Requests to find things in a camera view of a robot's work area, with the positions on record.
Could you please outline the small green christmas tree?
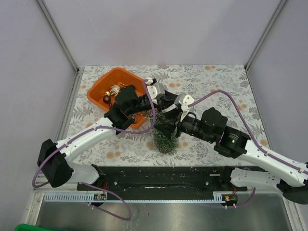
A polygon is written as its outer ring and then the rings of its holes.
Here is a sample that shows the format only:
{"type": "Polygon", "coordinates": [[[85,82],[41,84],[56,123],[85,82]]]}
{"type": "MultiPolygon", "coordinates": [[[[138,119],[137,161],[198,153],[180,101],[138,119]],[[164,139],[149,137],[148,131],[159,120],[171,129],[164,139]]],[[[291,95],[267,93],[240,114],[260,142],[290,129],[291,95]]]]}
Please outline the small green christmas tree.
{"type": "MultiPolygon", "coordinates": [[[[153,121],[152,112],[148,111],[145,113],[145,117],[150,120],[150,123],[153,121]]],[[[156,113],[155,125],[166,123],[167,119],[163,116],[162,113],[156,113]]],[[[179,139],[173,136],[172,138],[167,138],[160,132],[158,129],[152,129],[152,138],[155,147],[162,154],[171,154],[175,152],[178,147],[179,139]]]]}

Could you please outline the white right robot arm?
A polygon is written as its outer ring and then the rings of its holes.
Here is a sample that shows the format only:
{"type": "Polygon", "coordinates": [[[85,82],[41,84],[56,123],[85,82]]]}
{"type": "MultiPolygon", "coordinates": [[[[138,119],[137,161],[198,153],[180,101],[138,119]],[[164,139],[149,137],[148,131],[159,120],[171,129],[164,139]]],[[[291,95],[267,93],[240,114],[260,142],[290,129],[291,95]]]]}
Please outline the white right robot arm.
{"type": "Polygon", "coordinates": [[[250,162],[262,171],[230,167],[219,178],[219,185],[228,191],[235,187],[274,188],[294,203],[308,203],[308,165],[262,147],[251,135],[227,126],[227,118],[215,108],[203,112],[201,119],[193,113],[183,116],[180,109],[165,114],[166,120],[155,125],[166,138],[188,134],[214,144],[218,154],[250,162]]]}

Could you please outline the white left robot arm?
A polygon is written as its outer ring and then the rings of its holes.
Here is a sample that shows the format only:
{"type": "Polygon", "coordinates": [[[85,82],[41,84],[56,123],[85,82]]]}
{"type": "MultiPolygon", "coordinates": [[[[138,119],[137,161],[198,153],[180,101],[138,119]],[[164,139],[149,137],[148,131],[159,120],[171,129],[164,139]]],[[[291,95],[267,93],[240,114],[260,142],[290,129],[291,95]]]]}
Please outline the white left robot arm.
{"type": "Polygon", "coordinates": [[[32,179],[32,186],[39,188],[36,180],[38,174],[43,173],[47,179],[46,183],[53,188],[70,181],[81,181],[88,183],[94,190],[101,189],[104,178],[99,175],[95,167],[74,164],[74,160],[92,146],[120,133],[134,135],[147,133],[154,127],[159,112],[181,108],[179,96],[166,91],[162,84],[143,84],[143,87],[146,93],[142,96],[137,95],[132,85],[122,87],[109,111],[96,123],[63,140],[44,141],[37,162],[39,168],[32,179]],[[132,116],[145,111],[152,114],[150,126],[141,131],[129,130],[130,125],[134,123],[132,116]]]}

